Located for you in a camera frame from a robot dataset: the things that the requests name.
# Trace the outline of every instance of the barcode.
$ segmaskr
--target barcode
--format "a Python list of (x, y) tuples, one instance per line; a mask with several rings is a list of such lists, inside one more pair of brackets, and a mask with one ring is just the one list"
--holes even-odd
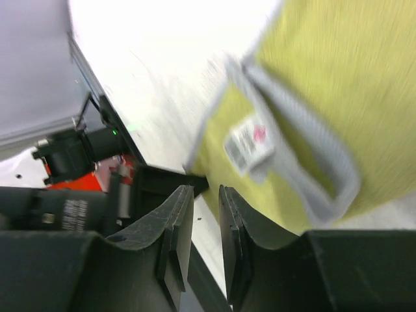
[(237, 166), (240, 171), (243, 171), (247, 167), (246, 159), (241, 154), (240, 149), (237, 143), (234, 141), (233, 137), (230, 137), (224, 146), (226, 153), (230, 160)]

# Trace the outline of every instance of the white surface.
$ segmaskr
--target white surface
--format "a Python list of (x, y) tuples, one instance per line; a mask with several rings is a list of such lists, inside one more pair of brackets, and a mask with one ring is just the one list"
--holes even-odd
[[(146, 161), (180, 170), (203, 113), (280, 0), (71, 0), (75, 38)], [(415, 198), (339, 228), (416, 228)], [(218, 225), (195, 204), (192, 240), (225, 289)]]
[(2, 187), (45, 187), (44, 179), (48, 178), (42, 160), (34, 160), (28, 148), (21, 153), (0, 162), (0, 186)]
[(0, 150), (72, 125), (85, 90), (66, 0), (0, 1)]

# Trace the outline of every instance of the yellow-green towel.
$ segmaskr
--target yellow-green towel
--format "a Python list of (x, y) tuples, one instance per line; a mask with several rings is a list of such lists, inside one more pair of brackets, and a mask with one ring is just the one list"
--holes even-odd
[[(305, 99), (353, 155), (362, 185), (344, 218), (416, 188), (415, 39), (413, 0), (288, 0), (255, 50), (256, 64)], [(332, 194), (308, 143), (270, 107), (300, 164)], [(312, 225), (290, 184), (275, 173), (263, 184), (241, 177), (224, 151), (230, 130), (253, 110), (229, 84), (209, 113), (187, 171), (207, 176), (204, 198), (215, 215), (224, 184), (301, 233)]]

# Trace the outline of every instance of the white tabletop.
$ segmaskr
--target white tabletop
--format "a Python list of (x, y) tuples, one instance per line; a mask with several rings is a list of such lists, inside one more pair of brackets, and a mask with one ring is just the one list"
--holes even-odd
[[(146, 162), (182, 170), (227, 55), (249, 50), (280, 0), (71, 0), (74, 37)], [(225, 291), (218, 224), (195, 204), (192, 241)]]

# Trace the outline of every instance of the green cloth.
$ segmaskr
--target green cloth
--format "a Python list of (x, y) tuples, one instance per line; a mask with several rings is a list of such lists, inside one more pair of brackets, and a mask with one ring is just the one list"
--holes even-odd
[[(363, 181), (344, 218), (416, 189), (416, 1), (289, 0), (254, 57), (305, 99), (354, 156)], [(265, 216), (301, 233), (311, 224), (291, 186), (274, 173), (263, 184), (239, 176), (224, 152), (230, 129), (252, 111), (229, 85), (188, 171), (207, 176), (204, 198), (215, 216), (219, 186), (227, 185)], [(274, 117), (301, 165), (331, 193), (306, 141), (276, 109)]]

